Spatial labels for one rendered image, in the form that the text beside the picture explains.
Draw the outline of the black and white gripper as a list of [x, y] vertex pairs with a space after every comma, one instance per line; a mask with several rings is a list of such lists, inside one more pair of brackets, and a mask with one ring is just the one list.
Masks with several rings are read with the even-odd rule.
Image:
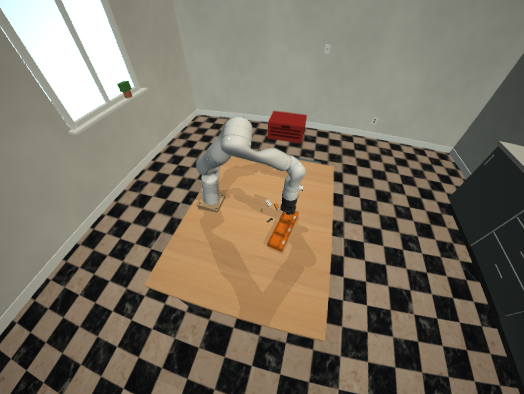
[[285, 214], [289, 213], [289, 215], [294, 214], [296, 210], [296, 203], [298, 199], [298, 193], [299, 191], [303, 190], [303, 186], [299, 186], [299, 190], [296, 193], [288, 193], [283, 188], [282, 192], [282, 204], [281, 204], [281, 211], [284, 211]]

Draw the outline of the orange rack of three bins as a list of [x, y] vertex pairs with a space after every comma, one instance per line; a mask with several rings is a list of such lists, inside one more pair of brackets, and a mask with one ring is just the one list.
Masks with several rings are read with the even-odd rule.
[[295, 211], [294, 214], [291, 214], [290, 216], [290, 215], [285, 214], [285, 212], [283, 211], [269, 241], [267, 242], [268, 247], [271, 247], [280, 252], [283, 251], [283, 248], [292, 230], [292, 227], [298, 216], [298, 213], [299, 212]]

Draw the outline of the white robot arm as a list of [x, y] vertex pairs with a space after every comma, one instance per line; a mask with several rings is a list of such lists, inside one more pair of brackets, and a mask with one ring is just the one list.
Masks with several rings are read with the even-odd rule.
[[289, 155], [290, 158], [275, 148], [252, 150], [252, 134], [253, 127], [249, 120], [243, 117], [231, 118], [203, 156], [197, 159], [197, 171], [202, 175], [202, 199], [207, 205], [215, 205], [219, 202], [220, 166], [231, 156], [286, 171], [289, 175], [285, 178], [285, 191], [296, 193], [299, 190], [299, 184], [306, 174], [305, 167], [295, 157]]

